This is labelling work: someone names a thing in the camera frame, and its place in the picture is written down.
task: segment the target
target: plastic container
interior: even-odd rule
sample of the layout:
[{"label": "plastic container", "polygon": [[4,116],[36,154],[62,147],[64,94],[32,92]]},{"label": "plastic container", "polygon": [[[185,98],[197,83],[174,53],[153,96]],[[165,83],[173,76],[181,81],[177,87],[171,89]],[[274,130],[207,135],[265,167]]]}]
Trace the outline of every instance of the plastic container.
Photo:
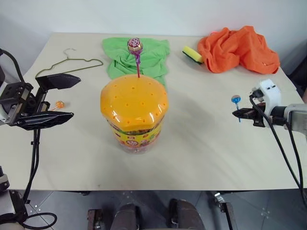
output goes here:
[{"label": "plastic container", "polygon": [[102,89],[100,110],[121,146],[130,153],[141,153],[160,134],[168,110],[167,93],[153,78],[124,75]]}]

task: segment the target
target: blue lollipop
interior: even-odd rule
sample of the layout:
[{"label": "blue lollipop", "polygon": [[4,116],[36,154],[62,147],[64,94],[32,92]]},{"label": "blue lollipop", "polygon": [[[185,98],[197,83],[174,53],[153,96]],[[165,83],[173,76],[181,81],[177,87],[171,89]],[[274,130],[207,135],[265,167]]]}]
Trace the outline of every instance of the blue lollipop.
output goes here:
[{"label": "blue lollipop", "polygon": [[234,95],[231,97],[231,101],[236,104],[236,109],[239,110],[238,103],[241,101],[241,97],[239,95]]}]

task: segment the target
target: purple lollipop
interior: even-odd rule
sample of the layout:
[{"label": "purple lollipop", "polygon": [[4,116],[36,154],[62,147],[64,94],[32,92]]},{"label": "purple lollipop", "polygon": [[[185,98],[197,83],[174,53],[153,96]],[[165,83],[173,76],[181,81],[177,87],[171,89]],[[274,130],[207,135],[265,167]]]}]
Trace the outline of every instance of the purple lollipop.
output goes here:
[{"label": "purple lollipop", "polygon": [[140,54],[143,51],[143,44],[140,41],[139,38],[131,38],[129,39],[128,43],[128,51],[135,56],[135,61],[136,61],[136,68],[138,71],[138,77],[140,77]]}]

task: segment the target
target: orange towel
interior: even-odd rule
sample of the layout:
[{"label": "orange towel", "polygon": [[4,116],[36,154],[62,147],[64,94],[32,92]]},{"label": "orange towel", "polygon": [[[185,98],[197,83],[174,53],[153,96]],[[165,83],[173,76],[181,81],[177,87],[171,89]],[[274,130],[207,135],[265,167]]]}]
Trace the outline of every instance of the orange towel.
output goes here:
[{"label": "orange towel", "polygon": [[280,66],[278,54],[267,47],[264,36],[257,34],[253,26],[244,26],[238,31],[225,27],[202,38],[198,52],[213,73],[222,73],[241,64],[251,71],[269,74],[276,73]]}]

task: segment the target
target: wire hanger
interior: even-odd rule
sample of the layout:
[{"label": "wire hanger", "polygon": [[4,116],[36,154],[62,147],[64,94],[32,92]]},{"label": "wire hanger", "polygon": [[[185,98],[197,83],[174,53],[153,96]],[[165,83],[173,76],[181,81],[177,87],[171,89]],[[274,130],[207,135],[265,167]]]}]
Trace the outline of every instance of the wire hanger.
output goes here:
[{"label": "wire hanger", "polygon": [[59,65],[59,64],[65,62],[65,61],[69,61],[69,60],[81,60],[81,61],[86,61],[86,62],[90,62],[90,61],[99,61],[101,64],[95,65],[95,66],[88,66],[88,67],[84,67],[84,68],[80,68],[80,69],[73,69],[73,70],[69,70],[69,71],[66,71],[66,72],[62,72],[62,73],[71,73],[71,72],[79,71],[79,70],[82,70],[82,69],[90,69],[90,68],[94,68],[94,67],[98,67],[98,66],[102,66],[102,65],[103,65],[103,62],[102,62],[101,60],[98,60],[98,59],[95,59],[95,58],[90,59],[90,60],[86,60],[86,59],[84,59],[84,58],[70,58],[69,55],[68,55],[67,52],[66,52],[67,50],[70,50],[70,49],[76,51],[76,49],[73,49],[73,48],[67,48],[67,49],[65,49],[65,50],[63,51],[63,54],[65,54],[66,59],[64,59],[64,60],[62,60],[62,61],[60,61],[60,62],[57,62],[57,63],[53,64],[53,65],[52,65],[50,68],[48,68],[48,69],[42,69],[41,71],[39,71],[39,72],[35,75],[35,77],[37,77],[40,73],[42,73],[42,72],[44,72],[44,71],[47,71],[47,70],[52,70],[56,65]]}]

